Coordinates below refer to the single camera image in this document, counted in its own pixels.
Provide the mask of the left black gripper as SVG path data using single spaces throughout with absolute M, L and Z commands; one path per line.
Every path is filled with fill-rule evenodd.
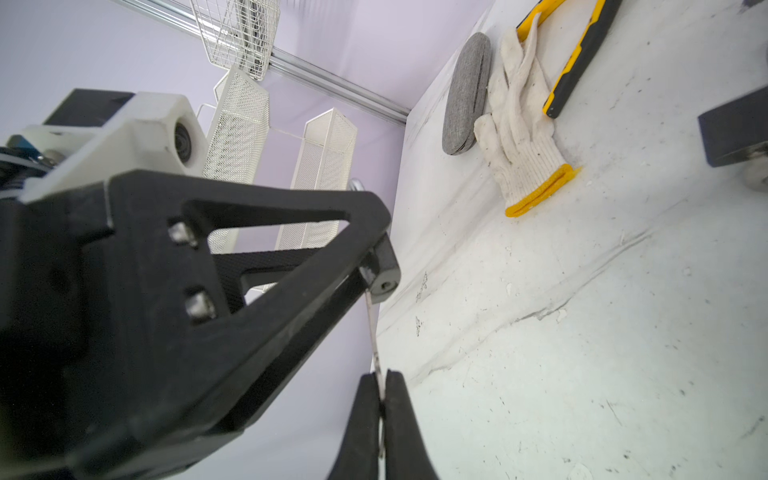
M 1 203 L 1 476 L 109 479 L 67 425 L 66 368 L 87 351 L 85 245 L 114 230 L 106 191 Z

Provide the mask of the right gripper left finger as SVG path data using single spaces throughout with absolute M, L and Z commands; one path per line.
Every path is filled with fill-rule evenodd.
M 379 478 L 381 399 L 377 377 L 363 375 L 328 480 Z

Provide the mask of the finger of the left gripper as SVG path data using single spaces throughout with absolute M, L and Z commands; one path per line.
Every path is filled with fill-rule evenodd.
M 351 308 L 332 241 L 338 191 L 136 170 L 84 246 L 87 351 L 67 425 L 109 479 L 160 479 L 241 435 Z

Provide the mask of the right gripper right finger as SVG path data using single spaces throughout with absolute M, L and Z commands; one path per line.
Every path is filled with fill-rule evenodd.
M 401 372 L 386 374 L 383 420 L 385 478 L 437 480 Z

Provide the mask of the silver key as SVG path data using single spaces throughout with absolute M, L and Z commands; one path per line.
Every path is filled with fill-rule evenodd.
M 370 341 L 371 341 L 371 348 L 372 348 L 373 373 L 374 373 L 377 388 L 378 388 L 379 400 L 383 401 L 385 399 L 385 382 L 384 382 L 384 375 L 382 373 L 379 349 L 377 344 L 375 308 L 372 301 L 372 295 L 369 290 L 365 292 L 365 302 L 366 302 L 367 318 L 368 318 Z

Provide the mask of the black padlock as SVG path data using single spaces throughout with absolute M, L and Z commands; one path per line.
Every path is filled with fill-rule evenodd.
M 698 125 L 711 168 L 744 164 L 746 186 L 767 192 L 766 86 L 701 114 Z
M 374 304 L 381 303 L 392 295 L 401 280 L 388 236 L 391 213 L 372 192 L 344 190 L 334 196 L 336 217 L 349 223 L 332 241 L 342 279 L 343 302 L 351 305 L 367 291 Z

